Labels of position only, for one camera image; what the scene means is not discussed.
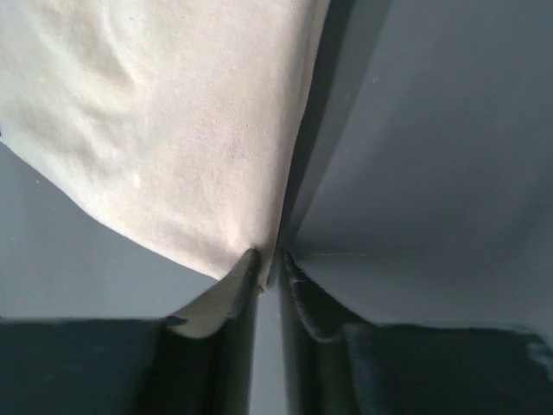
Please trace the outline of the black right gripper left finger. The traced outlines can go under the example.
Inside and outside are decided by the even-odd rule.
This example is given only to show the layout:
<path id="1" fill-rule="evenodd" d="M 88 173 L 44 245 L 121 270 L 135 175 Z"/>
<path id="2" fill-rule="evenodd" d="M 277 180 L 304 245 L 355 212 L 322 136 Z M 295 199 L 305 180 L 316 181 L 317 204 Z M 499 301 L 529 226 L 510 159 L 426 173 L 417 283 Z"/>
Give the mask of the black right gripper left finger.
<path id="1" fill-rule="evenodd" d="M 3 319 L 4 414 L 246 414 L 259 252 L 160 319 Z"/>

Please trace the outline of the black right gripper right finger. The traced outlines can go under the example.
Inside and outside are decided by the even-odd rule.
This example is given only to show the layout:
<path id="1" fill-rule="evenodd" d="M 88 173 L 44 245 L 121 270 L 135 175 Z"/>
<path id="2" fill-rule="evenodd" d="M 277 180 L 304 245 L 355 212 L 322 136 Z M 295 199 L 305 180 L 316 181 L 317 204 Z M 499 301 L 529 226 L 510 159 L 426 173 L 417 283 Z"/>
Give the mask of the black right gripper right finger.
<path id="1" fill-rule="evenodd" d="M 325 292 L 283 252 L 292 414 L 549 414 L 552 352 L 494 328 L 379 325 Z"/>

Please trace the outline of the beige t shirt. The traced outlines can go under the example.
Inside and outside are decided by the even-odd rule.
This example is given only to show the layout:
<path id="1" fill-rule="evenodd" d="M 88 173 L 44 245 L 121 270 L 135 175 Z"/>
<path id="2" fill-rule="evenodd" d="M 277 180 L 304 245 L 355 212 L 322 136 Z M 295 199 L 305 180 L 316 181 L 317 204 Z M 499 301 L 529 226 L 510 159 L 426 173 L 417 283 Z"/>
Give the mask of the beige t shirt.
<path id="1" fill-rule="evenodd" d="M 265 283 L 326 1 L 4 1 L 1 140 L 103 225 Z"/>

